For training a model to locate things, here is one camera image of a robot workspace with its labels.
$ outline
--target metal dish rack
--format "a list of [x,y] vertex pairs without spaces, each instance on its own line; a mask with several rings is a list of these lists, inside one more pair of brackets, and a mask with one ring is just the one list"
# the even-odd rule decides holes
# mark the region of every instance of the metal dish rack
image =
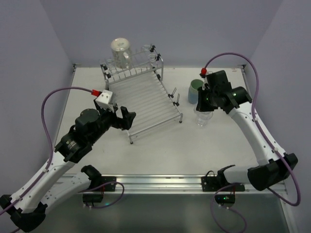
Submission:
[[137,137],[170,120],[180,118],[179,94],[174,101],[174,91],[169,94],[163,84],[163,59],[154,45],[145,45],[131,54],[131,67],[117,68],[113,59],[101,63],[105,89],[114,93],[118,106],[136,112],[132,128],[127,131],[130,143]]

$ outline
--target clear plastic cup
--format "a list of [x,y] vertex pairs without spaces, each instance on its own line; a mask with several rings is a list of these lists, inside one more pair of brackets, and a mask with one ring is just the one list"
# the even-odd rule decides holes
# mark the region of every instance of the clear plastic cup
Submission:
[[199,112],[196,107],[193,109],[196,113],[195,123],[201,127],[206,126],[208,121],[213,117],[213,112]]

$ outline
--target gray backdrop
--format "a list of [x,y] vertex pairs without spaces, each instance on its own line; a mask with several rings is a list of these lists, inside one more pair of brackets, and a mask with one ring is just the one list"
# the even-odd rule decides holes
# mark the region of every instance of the gray backdrop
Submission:
[[[23,186],[46,161],[40,108],[52,90],[71,84],[72,65],[38,0],[0,1],[0,195]],[[52,138],[66,93],[47,102]],[[0,233],[13,230],[7,214]]]
[[[251,56],[282,0],[41,0],[69,58],[98,66],[110,43],[154,43],[167,65],[202,66],[225,51]],[[217,66],[245,62],[236,57]]]
[[[294,170],[302,191],[302,203],[293,208],[301,233],[311,230],[308,201],[310,188],[311,2],[284,0],[252,61],[258,69],[260,90],[257,110],[271,134],[287,152],[294,152]],[[254,87],[252,70],[247,72]],[[292,179],[286,182],[290,199],[296,200]]]

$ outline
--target white table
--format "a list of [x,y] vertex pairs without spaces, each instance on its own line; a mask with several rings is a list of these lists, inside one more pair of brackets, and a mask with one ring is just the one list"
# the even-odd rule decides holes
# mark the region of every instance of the white table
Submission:
[[[225,70],[232,87],[243,86],[242,72],[238,68],[211,68]],[[165,68],[163,83],[180,93],[179,119],[151,130],[134,139],[130,145],[126,132],[110,128],[95,144],[93,150],[80,163],[68,171],[76,173],[85,165],[93,165],[103,174],[205,174],[227,165],[257,164],[255,155],[235,122],[222,110],[214,112],[209,124],[200,128],[195,124],[194,105],[188,103],[191,80],[199,79],[200,68]],[[104,89],[100,68],[77,68],[72,86]],[[80,112],[94,108],[94,96],[87,92],[71,90],[61,122],[57,142],[68,133]]]

